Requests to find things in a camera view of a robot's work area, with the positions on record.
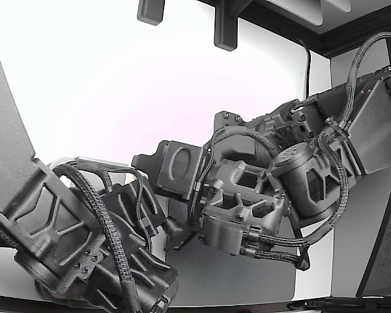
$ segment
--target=ceiling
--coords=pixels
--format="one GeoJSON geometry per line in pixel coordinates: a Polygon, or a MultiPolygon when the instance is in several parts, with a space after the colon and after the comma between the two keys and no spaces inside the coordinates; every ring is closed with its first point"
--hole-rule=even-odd
{"type": "Polygon", "coordinates": [[[391,5],[391,0],[338,1],[344,4],[343,8],[350,3],[350,12],[339,9],[331,0],[255,0],[319,35],[391,5]]]}

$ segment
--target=dark frame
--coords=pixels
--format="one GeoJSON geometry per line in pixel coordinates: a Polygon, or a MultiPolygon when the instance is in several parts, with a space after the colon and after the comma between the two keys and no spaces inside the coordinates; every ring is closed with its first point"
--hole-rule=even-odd
{"type": "MultiPolygon", "coordinates": [[[[198,0],[216,9],[214,44],[227,51],[237,48],[238,17],[293,42],[298,39],[328,59],[361,46],[370,36],[391,31],[391,5],[353,20],[322,35],[252,0],[198,0]]],[[[158,25],[165,0],[140,0],[138,19],[158,25]]]]}

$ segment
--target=power cord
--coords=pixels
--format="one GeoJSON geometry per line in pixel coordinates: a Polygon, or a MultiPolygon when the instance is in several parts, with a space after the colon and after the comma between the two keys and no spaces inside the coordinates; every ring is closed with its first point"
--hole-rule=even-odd
{"type": "Polygon", "coordinates": [[[295,40],[304,47],[307,53],[307,66],[306,66],[306,98],[310,95],[310,70],[311,70],[311,52],[307,45],[299,39],[298,37],[294,37],[295,40]]]}

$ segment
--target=metal panel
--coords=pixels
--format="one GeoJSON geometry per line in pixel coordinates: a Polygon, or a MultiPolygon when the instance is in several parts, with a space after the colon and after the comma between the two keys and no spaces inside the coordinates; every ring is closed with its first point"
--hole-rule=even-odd
{"type": "Polygon", "coordinates": [[[349,139],[367,174],[391,166],[391,97],[378,81],[349,128],[349,139]]]}

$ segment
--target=flat plate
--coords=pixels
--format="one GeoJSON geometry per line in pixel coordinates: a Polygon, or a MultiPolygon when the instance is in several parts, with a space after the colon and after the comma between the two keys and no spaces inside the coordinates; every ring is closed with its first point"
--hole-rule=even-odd
{"type": "MultiPolygon", "coordinates": [[[[185,219],[185,207],[171,206],[169,214],[185,219]]],[[[279,235],[293,238],[286,218],[279,235]]],[[[166,261],[180,273],[173,306],[279,303],[290,301],[295,294],[296,269],[291,264],[230,256],[197,239],[170,252],[166,261]]]]}

